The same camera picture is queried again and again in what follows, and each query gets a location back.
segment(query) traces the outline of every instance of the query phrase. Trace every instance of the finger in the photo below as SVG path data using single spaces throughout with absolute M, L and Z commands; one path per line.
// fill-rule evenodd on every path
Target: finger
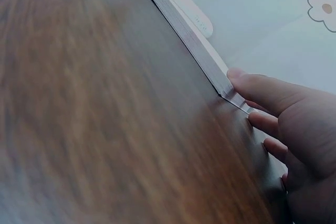
M 287 191 L 301 188 L 311 181 L 312 177 L 306 165 L 299 161 L 291 151 L 288 151 L 286 155 L 285 165 L 288 167 Z
M 255 102 L 278 117 L 286 108 L 303 100 L 308 88 L 240 69 L 227 73 L 235 90 L 246 100 Z
M 287 177 L 288 177 L 287 173 L 283 174 L 283 176 L 281 177 L 282 184 L 286 191 L 287 191 Z
M 248 116 L 248 120 L 251 125 L 266 134 L 279 138 L 279 127 L 278 127 L 278 119 L 274 116 L 263 115 L 259 112 L 252 112 Z
M 287 153 L 288 153 L 288 148 L 285 145 L 283 145 L 280 141 L 273 140 L 273 139 L 267 137 L 264 140 L 264 147 L 277 160 L 279 160 L 282 163 L 286 162 L 286 156 L 287 156 Z
M 267 114 L 270 114 L 268 110 L 266 110 L 264 107 L 260 106 L 259 104 L 255 103 L 255 102 L 251 102 L 246 100 L 245 101 L 247 105 L 249 105 L 251 108 L 257 109 L 257 110 L 261 110 L 266 112 Z

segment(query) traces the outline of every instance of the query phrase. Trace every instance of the white flower print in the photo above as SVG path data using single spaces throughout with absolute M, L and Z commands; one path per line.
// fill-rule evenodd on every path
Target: white flower print
M 336 33 L 336 0 L 308 0 L 311 8 L 309 17 L 316 22 L 323 22 L 326 28 Z

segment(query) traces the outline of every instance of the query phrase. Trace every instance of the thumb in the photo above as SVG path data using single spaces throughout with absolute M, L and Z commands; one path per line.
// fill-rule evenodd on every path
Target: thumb
M 310 89 L 260 74 L 229 69 L 227 77 L 246 100 L 255 102 L 278 117 L 285 109 L 301 101 Z

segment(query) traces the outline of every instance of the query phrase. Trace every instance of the hand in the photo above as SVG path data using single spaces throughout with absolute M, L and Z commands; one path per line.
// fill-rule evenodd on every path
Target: hand
M 293 220 L 336 223 L 336 96 L 239 69 L 227 73 L 253 112 L 250 123 L 278 139 L 264 146 L 288 167 L 282 177 Z

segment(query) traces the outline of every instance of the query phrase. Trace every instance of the wood grain texture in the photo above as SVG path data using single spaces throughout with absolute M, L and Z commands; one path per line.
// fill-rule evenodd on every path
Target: wood grain texture
M 151 0 L 1 0 L 0 223 L 286 223 L 278 175 Z

